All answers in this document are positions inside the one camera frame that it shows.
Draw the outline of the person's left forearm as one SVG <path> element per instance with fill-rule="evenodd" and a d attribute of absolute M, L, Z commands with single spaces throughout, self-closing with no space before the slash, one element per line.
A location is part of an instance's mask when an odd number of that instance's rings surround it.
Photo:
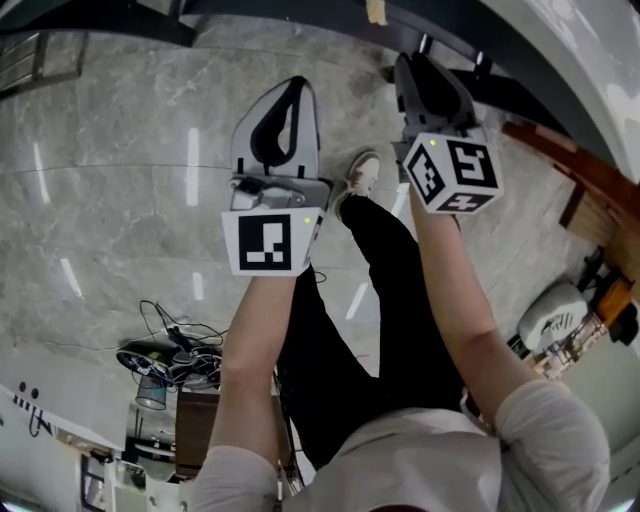
<path fill-rule="evenodd" d="M 295 277 L 254 277 L 223 343 L 220 399 L 210 445 L 278 465 L 271 380 L 286 337 Z"/>

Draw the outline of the wooden slatted rack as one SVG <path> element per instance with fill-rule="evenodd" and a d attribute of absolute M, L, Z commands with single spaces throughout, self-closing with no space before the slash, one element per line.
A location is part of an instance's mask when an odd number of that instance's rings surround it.
<path fill-rule="evenodd" d="M 602 248 L 623 234 L 621 224 L 609 209 L 578 184 L 561 214 L 559 224 L 568 232 Z"/>

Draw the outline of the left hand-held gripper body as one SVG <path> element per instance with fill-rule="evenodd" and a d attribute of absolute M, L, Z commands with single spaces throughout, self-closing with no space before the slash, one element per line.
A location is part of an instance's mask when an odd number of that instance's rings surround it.
<path fill-rule="evenodd" d="M 332 186 L 325 180 L 235 174 L 222 224 L 231 271 L 299 276 L 309 266 Z"/>

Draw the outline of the person's black trousers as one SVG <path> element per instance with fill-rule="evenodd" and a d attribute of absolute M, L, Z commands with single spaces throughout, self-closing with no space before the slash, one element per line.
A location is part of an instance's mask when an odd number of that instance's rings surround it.
<path fill-rule="evenodd" d="M 339 207 L 379 299 L 379 374 L 371 376 L 329 317 L 308 268 L 296 281 L 277 373 L 287 414 L 314 468 L 367 422 L 409 408 L 460 411 L 464 383 L 436 326 L 417 242 L 367 197 Z"/>

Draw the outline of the person's white sneaker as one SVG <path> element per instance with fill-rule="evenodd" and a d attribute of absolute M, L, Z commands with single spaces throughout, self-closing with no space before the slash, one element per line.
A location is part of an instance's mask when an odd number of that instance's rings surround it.
<path fill-rule="evenodd" d="M 338 194 L 332 201 L 332 209 L 338 219 L 342 219 L 341 207 L 348 198 L 371 196 L 380 167 L 380 156 L 373 149 L 363 150 L 354 158 Z"/>

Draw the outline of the person's white shirt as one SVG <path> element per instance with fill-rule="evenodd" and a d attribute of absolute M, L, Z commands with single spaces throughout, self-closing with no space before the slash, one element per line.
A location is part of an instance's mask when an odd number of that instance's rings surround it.
<path fill-rule="evenodd" d="M 354 432 L 296 495 L 280 499 L 275 469 L 242 448 L 212 448 L 191 512 L 597 512 L 610 480 L 606 435 L 564 385 L 511 393 L 489 433 L 466 415 L 407 409 Z"/>

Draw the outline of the red-brown wooden vanity cabinet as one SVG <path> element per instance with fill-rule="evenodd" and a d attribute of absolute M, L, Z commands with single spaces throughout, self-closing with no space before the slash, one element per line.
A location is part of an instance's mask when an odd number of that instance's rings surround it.
<path fill-rule="evenodd" d="M 502 132 L 548 158 L 609 208 L 624 228 L 640 236 L 640 184 L 571 139 L 543 126 L 507 121 Z"/>

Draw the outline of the black mesh bin teal contents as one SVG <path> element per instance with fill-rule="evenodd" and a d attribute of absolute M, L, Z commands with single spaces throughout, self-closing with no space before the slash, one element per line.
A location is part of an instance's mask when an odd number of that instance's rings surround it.
<path fill-rule="evenodd" d="M 138 380 L 137 393 L 134 399 L 136 405 L 152 411 L 167 409 L 167 396 L 175 391 L 164 380 L 143 375 Z"/>

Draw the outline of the dark brown wooden cabinet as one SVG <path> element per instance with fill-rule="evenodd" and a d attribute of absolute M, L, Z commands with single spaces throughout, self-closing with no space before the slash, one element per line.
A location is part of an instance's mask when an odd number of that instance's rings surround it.
<path fill-rule="evenodd" d="M 180 390 L 175 422 L 176 473 L 196 477 L 209 449 L 219 395 Z"/>

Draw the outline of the person's right forearm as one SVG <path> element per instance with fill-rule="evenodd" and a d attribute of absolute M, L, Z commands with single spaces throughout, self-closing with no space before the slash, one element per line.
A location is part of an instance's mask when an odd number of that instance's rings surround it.
<path fill-rule="evenodd" d="M 538 375 L 508 347 L 476 277 L 455 219 L 426 212 L 410 192 L 426 291 L 451 359 L 485 420 Z"/>

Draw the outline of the large white sink basin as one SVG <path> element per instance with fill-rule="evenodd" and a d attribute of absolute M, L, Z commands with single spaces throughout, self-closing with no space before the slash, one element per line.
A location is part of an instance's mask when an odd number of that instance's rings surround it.
<path fill-rule="evenodd" d="M 640 182 L 640 0 L 480 0 L 559 72 Z"/>

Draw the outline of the dark metal frame rack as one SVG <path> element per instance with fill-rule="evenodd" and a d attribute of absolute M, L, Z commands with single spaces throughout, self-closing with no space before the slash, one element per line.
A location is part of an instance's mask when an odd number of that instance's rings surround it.
<path fill-rule="evenodd" d="M 0 36 L 0 102 L 82 75 L 88 32 Z"/>

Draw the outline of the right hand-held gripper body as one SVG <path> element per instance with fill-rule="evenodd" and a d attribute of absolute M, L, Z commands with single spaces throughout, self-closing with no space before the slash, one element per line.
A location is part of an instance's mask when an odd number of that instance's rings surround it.
<path fill-rule="evenodd" d="M 497 149 L 479 137 L 475 112 L 454 118 L 405 113 L 393 144 L 399 181 L 413 188 L 427 212 L 472 215 L 502 196 Z"/>

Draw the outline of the black round labelled device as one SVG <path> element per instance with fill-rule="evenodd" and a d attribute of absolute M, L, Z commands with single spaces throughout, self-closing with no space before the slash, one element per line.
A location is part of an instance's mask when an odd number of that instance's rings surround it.
<path fill-rule="evenodd" d="M 131 341 L 116 351 L 116 359 L 138 375 L 164 382 L 170 380 L 168 359 L 159 345 Z"/>

